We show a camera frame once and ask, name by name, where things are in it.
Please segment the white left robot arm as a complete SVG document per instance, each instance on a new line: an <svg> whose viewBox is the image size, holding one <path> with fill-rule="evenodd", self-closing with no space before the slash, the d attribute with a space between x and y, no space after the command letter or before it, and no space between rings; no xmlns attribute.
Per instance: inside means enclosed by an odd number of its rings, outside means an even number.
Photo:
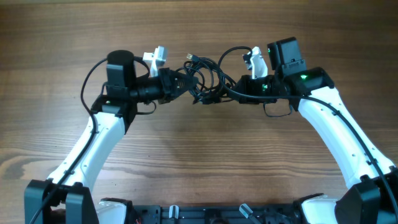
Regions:
<svg viewBox="0 0 398 224"><path fill-rule="evenodd" d="M137 77L135 64L153 60ZM103 59L107 81L91 107L88 124L65 160L46 180L31 180L24 192L26 223L140 223L130 200L105 198L93 203L91 192L104 162L141 112L139 103L169 103L198 84L198 78L161 68L156 56L136 57L116 50Z"/></svg>

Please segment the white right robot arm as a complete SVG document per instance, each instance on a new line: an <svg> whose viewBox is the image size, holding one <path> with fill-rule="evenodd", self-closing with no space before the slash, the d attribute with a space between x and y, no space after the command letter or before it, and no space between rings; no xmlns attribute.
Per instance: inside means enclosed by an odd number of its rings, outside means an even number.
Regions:
<svg viewBox="0 0 398 224"><path fill-rule="evenodd" d="M396 223L397 167L370 141L344 105L334 81L321 67L308 68L295 38L243 55L249 75L233 88L240 103L289 102L319 134L347 186L339 199L316 194L296 202L304 223Z"/></svg>

